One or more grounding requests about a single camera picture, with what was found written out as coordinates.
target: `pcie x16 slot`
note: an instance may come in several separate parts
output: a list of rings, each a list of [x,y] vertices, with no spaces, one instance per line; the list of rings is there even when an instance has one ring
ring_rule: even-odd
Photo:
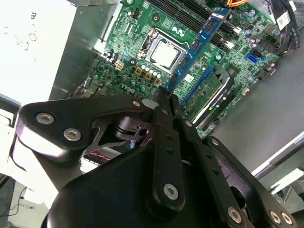
[[[227,96],[226,100],[223,100],[222,103],[219,104],[219,107],[216,108],[216,110],[209,116],[209,118],[201,125],[199,125],[202,131],[206,131],[209,128],[209,126],[216,120],[216,118],[222,113],[222,111],[233,101],[233,99],[237,96],[241,88],[242,85],[239,85],[234,90],[232,90]]]

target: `sata port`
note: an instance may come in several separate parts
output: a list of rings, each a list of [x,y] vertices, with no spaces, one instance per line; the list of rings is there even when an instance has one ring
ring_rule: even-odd
[[[252,53],[249,53],[246,58],[250,60],[252,63],[256,64],[258,62],[258,57]]]

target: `cable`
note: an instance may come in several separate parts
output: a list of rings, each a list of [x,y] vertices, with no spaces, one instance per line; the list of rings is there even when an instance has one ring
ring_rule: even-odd
[[[17,214],[18,214],[18,212],[19,212],[19,206],[23,206],[23,205],[21,205],[21,204],[19,204],[19,203],[20,203],[20,197],[21,197],[21,195],[22,195],[22,193],[24,192],[25,189],[27,189],[27,187],[25,187],[25,188],[21,191],[21,193],[20,193],[20,195],[19,195],[19,198],[18,198],[18,203],[17,203],[17,205],[15,205],[12,209],[11,209],[11,208],[7,208],[7,210],[6,210],[2,215],[0,215],[0,218],[1,218],[1,217],[6,217],[6,216],[7,216],[7,217],[8,217],[8,216],[13,216],[13,215],[17,215]],[[17,212],[16,212],[15,214],[5,215],[6,212],[8,212],[8,210],[14,210],[16,207],[17,207]]]

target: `silver bolt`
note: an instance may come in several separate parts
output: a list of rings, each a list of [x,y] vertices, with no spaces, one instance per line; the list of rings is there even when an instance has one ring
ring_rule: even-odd
[[[211,139],[211,141],[212,141],[212,143],[213,143],[214,145],[216,145],[216,146],[219,145],[219,144],[218,144],[218,141],[216,141],[215,139]]]
[[[140,107],[140,106],[141,106],[141,104],[138,103],[137,101],[133,101],[133,105],[135,105],[135,106],[137,106],[137,107]]]
[[[222,59],[222,56],[221,55],[216,55],[215,58],[220,61]]]
[[[168,112],[167,112],[166,110],[161,109],[161,111],[162,111],[163,113],[165,113],[166,115],[168,115]]]
[[[53,123],[55,119],[54,119],[54,117],[53,117],[51,114],[48,114],[48,113],[39,113],[39,114],[36,116],[36,120],[37,120],[39,123],[48,125],[48,124]]]
[[[284,218],[284,220],[285,220],[285,222],[286,222],[287,224],[289,224],[289,225],[292,225],[292,224],[293,224],[292,220],[289,218],[288,215],[286,215],[284,212],[282,212],[281,214],[282,214],[282,216],[283,216],[283,218]]]
[[[69,141],[79,141],[81,139],[81,133],[74,129],[74,128],[68,128],[63,132],[63,135],[65,136],[66,139]]]
[[[165,184],[165,186],[163,187],[163,192],[171,200],[177,200],[177,198],[179,197],[179,192],[177,191],[176,187],[169,183]]]
[[[271,218],[277,223],[281,224],[281,219],[278,217],[277,214],[275,214],[272,210],[269,212]]]
[[[236,223],[240,224],[242,222],[242,217],[235,208],[228,207],[228,214],[230,218],[232,218],[232,220],[235,221]]]
[[[186,125],[188,125],[189,127],[192,127],[192,123],[189,120],[186,120]]]

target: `pcie slot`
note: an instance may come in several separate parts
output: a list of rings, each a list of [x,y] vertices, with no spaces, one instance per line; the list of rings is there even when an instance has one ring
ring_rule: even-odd
[[[237,96],[238,92],[241,90],[242,86],[239,85],[236,87],[231,93],[227,96],[226,100],[219,104],[219,107],[209,116],[209,118],[202,123],[199,127],[202,131],[206,131],[209,126],[216,120],[216,118],[223,112],[225,108],[233,101],[233,99]]]
[[[208,70],[198,79],[194,87],[190,90],[190,92],[186,95],[186,97],[183,99],[182,103],[180,104],[182,108],[191,99],[191,97],[197,91],[198,87],[202,84],[202,82],[210,75],[212,69],[213,69],[213,65],[211,65],[208,68]]]

